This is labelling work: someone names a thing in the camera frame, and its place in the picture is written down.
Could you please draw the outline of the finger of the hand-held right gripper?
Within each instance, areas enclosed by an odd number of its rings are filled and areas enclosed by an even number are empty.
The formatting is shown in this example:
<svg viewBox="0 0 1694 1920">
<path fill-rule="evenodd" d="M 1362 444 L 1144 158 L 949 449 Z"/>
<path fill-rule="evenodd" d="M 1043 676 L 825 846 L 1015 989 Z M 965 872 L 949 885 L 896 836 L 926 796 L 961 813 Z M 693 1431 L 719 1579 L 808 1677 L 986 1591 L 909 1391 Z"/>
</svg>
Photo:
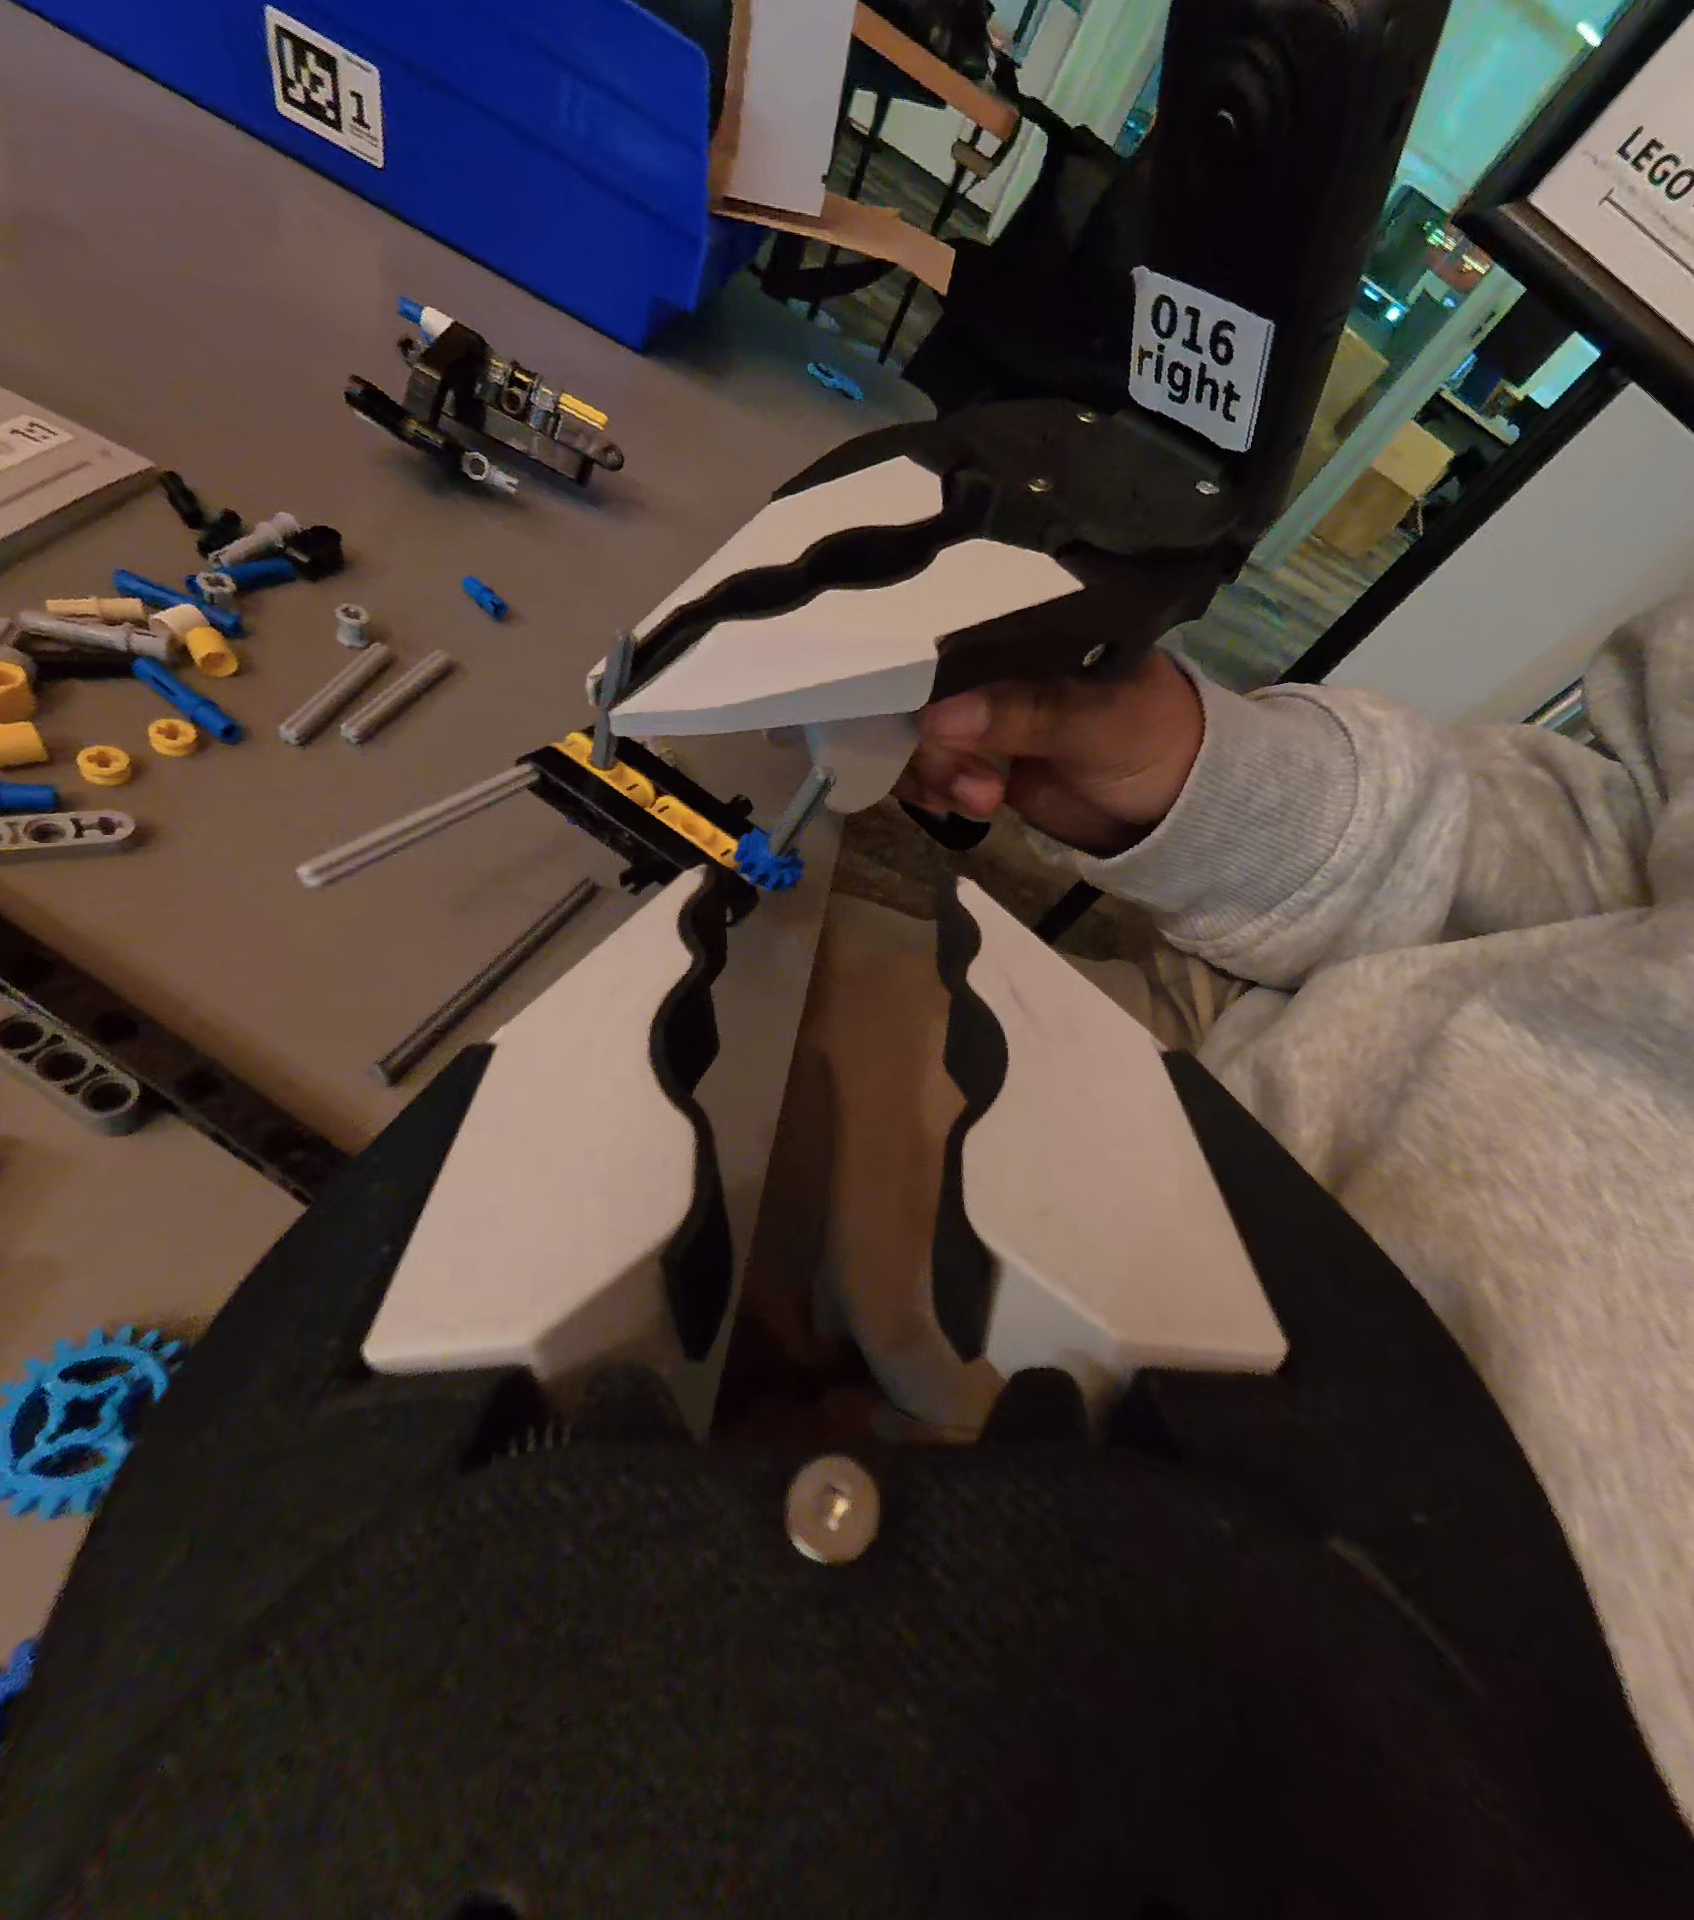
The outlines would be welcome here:
<svg viewBox="0 0 1694 1920">
<path fill-rule="evenodd" d="M 652 741 L 913 714 L 931 703 L 946 639 L 1081 590 L 1050 555 L 958 541 L 896 584 L 827 588 L 794 611 L 720 621 L 623 696 L 614 728 Z"/>
<path fill-rule="evenodd" d="M 899 584 L 937 558 L 914 530 L 945 510 L 945 479 L 913 459 L 779 496 L 652 613 L 632 664 L 669 668 L 731 617 L 793 613 L 833 588 Z"/>
</svg>

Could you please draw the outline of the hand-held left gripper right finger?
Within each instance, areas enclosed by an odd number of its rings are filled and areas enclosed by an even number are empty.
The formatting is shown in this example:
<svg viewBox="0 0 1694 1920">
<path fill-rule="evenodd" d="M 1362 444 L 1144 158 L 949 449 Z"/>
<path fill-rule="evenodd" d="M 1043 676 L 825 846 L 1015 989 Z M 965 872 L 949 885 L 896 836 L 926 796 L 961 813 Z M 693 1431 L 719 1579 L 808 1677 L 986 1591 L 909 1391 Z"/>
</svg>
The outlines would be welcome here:
<svg viewBox="0 0 1694 1920">
<path fill-rule="evenodd" d="M 937 970 L 951 1351 L 997 1375 L 1275 1375 L 1288 1337 L 1149 1026 L 967 877 L 937 905 Z"/>
</svg>

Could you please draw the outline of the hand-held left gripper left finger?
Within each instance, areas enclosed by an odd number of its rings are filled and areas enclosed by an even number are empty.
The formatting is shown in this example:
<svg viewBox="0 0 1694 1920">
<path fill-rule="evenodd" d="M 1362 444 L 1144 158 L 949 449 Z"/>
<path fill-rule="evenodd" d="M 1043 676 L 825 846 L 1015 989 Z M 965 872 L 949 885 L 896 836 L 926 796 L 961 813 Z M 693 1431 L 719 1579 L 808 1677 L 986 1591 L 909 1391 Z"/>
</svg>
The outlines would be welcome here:
<svg viewBox="0 0 1694 1920">
<path fill-rule="evenodd" d="M 727 948 L 717 877 L 694 869 L 497 1032 L 365 1337 L 369 1368 L 578 1380 L 715 1355 L 734 1246 L 699 1092 Z"/>
</svg>

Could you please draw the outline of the black yellow lego assembly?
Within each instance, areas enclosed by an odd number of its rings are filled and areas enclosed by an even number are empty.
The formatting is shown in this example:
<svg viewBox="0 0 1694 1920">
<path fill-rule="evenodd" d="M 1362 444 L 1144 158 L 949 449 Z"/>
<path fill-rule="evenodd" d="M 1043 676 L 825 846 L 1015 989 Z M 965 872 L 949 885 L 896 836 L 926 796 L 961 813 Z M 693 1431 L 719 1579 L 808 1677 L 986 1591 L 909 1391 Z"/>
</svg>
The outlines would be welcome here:
<svg viewBox="0 0 1694 1920">
<path fill-rule="evenodd" d="M 811 768 L 785 811 L 760 827 L 743 798 L 720 800 L 659 752 L 619 735 L 596 709 L 591 732 L 568 732 L 507 771 L 370 829 L 297 866 L 297 881 L 323 890 L 518 796 L 535 796 L 568 827 L 623 858 L 621 890 L 641 897 L 680 877 L 709 879 L 729 926 L 764 897 L 807 877 L 801 838 L 834 796 L 836 775 Z"/>
</svg>

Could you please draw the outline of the person's right forearm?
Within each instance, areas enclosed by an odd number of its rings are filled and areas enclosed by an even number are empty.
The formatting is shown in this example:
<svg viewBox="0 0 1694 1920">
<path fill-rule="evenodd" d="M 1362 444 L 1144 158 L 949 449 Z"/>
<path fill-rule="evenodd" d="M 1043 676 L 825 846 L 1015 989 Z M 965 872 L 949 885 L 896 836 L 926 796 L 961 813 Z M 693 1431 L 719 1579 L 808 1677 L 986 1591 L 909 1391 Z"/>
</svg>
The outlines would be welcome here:
<svg viewBox="0 0 1694 1920">
<path fill-rule="evenodd" d="M 1534 726 L 1440 726 L 1361 690 L 1194 681 L 1204 741 L 1162 821 L 1076 857 L 1171 948 L 1297 992 L 1359 958 L 1648 901 L 1653 765 Z"/>
</svg>

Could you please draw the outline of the dark grey lego axle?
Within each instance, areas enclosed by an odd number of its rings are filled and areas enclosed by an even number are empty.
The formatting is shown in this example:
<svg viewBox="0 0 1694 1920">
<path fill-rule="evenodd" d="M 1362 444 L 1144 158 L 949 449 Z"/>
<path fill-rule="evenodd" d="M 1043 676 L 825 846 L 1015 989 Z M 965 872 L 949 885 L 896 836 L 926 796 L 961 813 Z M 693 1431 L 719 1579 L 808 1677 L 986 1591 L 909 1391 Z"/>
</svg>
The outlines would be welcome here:
<svg viewBox="0 0 1694 1920">
<path fill-rule="evenodd" d="M 501 948 L 497 956 L 484 963 L 389 1053 L 370 1064 L 369 1073 L 375 1083 L 389 1090 L 400 1087 L 439 1045 L 445 1045 L 486 1002 L 498 997 L 600 892 L 600 883 L 591 877 L 575 883 L 558 901 L 553 901 L 524 933 Z"/>
</svg>

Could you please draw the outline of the black lego subassembly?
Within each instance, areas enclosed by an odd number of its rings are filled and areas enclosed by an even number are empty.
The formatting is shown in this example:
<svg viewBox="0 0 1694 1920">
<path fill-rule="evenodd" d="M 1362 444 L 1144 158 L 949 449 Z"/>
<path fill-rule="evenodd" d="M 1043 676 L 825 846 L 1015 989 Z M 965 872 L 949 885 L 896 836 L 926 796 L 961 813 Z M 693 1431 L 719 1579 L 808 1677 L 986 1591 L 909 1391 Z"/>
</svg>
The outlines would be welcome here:
<svg viewBox="0 0 1694 1920">
<path fill-rule="evenodd" d="M 439 306 L 402 299 L 399 315 L 408 326 L 399 340 L 402 395 L 350 377 L 345 405 L 359 420 L 451 479 L 507 499 L 523 492 L 533 471 L 587 489 L 596 475 L 624 469 L 608 417 L 591 402 L 498 354 Z"/>
</svg>

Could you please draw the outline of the long black lego beam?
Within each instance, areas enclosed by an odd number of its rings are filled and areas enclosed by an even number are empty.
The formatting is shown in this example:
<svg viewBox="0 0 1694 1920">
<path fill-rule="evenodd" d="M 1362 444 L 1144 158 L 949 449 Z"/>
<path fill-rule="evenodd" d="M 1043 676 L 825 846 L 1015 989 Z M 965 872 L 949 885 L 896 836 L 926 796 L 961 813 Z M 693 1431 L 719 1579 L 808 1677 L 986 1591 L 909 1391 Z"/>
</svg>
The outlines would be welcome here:
<svg viewBox="0 0 1694 1920">
<path fill-rule="evenodd" d="M 297 1201 L 321 1199 L 353 1156 L 115 984 L 0 915 L 0 997 L 151 1092 Z"/>
</svg>

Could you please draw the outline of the short grey lego beam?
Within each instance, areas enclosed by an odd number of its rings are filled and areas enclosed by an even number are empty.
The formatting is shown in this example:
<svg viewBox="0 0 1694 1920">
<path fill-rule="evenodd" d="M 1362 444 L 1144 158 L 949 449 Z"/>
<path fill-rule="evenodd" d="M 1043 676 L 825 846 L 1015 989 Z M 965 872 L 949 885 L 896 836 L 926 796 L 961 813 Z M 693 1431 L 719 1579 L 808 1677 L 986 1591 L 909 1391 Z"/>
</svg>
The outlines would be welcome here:
<svg viewBox="0 0 1694 1920">
<path fill-rule="evenodd" d="M 154 1111 L 137 1078 L 63 1026 L 26 1011 L 0 1018 L 0 1064 L 59 1112 L 104 1139 L 132 1136 Z"/>
</svg>

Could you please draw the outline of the pile of small lego pins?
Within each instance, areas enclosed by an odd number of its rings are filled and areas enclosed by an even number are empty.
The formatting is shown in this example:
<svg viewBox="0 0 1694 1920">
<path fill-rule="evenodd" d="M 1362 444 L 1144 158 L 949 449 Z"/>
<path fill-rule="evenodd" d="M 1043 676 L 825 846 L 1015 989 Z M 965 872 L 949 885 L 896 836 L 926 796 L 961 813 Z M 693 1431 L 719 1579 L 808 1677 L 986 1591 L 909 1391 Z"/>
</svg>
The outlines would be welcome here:
<svg viewBox="0 0 1694 1920">
<path fill-rule="evenodd" d="M 207 739 L 238 744 L 241 724 L 188 675 L 237 678 L 247 633 L 241 604 L 263 590 L 328 582 L 349 562 L 346 541 L 328 523 L 288 510 L 247 518 L 233 507 L 213 509 L 174 469 L 161 469 L 156 486 L 193 544 L 193 575 L 163 584 L 118 570 L 113 592 L 49 597 L 0 617 L 0 660 L 22 667 L 37 694 L 29 721 L 0 724 L 0 775 L 49 765 L 38 717 L 50 685 L 140 685 L 163 709 L 149 726 L 156 757 L 188 757 Z M 0 813 L 54 806 L 50 787 L 0 795 Z"/>
</svg>

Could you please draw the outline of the thin grey lego liftarm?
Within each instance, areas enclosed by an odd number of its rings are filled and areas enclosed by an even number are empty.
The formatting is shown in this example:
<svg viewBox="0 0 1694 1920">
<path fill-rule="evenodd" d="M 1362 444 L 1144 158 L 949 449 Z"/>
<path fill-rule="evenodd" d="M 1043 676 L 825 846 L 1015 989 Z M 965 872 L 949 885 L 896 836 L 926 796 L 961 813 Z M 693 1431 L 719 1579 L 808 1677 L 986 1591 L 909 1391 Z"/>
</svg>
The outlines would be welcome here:
<svg viewBox="0 0 1694 1920">
<path fill-rule="evenodd" d="M 0 816 L 0 862 L 124 853 L 140 841 L 140 822 L 122 811 L 63 811 Z"/>
</svg>

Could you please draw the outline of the person's right hand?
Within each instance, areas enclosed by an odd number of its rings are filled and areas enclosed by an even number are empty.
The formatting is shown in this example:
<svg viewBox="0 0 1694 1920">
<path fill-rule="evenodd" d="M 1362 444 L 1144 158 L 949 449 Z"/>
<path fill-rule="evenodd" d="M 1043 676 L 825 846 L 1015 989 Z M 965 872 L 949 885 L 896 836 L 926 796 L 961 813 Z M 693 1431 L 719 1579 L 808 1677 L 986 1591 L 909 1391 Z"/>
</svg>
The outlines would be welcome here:
<svg viewBox="0 0 1694 1920">
<path fill-rule="evenodd" d="M 1008 811 L 1063 849 L 1111 858 L 1172 813 L 1204 721 L 1196 681 L 1162 652 L 1108 682 L 986 685 L 920 713 L 896 796 L 934 819 Z"/>
</svg>

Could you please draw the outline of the blue plastic bin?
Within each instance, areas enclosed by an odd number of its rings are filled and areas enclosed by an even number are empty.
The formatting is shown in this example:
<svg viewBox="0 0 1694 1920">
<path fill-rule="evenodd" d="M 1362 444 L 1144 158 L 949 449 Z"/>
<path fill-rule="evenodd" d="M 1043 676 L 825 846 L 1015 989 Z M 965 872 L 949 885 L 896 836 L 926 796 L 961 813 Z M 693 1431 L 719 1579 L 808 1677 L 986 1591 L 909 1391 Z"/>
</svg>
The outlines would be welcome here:
<svg viewBox="0 0 1694 1920">
<path fill-rule="evenodd" d="M 729 3 L 29 3 L 642 352 L 760 252 L 715 210 Z"/>
</svg>

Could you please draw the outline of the black framed patterned sign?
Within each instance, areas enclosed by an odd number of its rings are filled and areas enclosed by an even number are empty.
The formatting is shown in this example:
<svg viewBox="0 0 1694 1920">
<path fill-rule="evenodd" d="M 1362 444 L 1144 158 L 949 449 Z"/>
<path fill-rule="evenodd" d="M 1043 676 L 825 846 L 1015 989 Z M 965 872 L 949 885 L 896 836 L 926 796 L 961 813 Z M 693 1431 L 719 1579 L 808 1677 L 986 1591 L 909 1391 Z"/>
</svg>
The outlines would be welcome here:
<svg viewBox="0 0 1694 1920">
<path fill-rule="evenodd" d="M 1619 20 L 1459 227 L 1694 434 L 1694 3 Z"/>
</svg>

